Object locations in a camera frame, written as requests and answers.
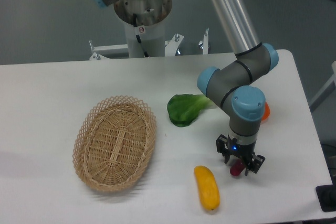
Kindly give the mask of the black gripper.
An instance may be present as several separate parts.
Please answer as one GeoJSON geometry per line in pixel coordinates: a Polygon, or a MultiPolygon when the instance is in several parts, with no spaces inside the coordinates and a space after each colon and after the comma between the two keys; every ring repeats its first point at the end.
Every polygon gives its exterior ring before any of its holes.
{"type": "Polygon", "coordinates": [[[256,144],[256,134],[252,136],[240,136],[237,134],[228,134],[228,138],[220,135],[216,140],[217,152],[224,157],[224,163],[227,164],[233,155],[243,161],[245,173],[257,173],[265,161],[265,157],[254,154],[256,144]]]}

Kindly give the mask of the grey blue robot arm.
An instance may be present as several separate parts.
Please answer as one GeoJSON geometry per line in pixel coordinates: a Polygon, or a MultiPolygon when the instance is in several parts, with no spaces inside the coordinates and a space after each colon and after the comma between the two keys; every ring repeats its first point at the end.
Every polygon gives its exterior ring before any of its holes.
{"type": "MultiPolygon", "coordinates": [[[[131,58],[162,56],[164,39],[150,31],[169,15],[171,0],[94,0],[98,6],[113,6],[129,31],[131,58]]],[[[254,152],[265,112],[264,93],[252,83],[270,72],[279,61],[273,46],[262,43],[242,0],[211,0],[236,56],[224,69],[209,67],[197,79],[200,91],[229,116],[229,132],[216,141],[225,161],[241,160],[246,172],[256,173],[264,157],[254,152]]]]}

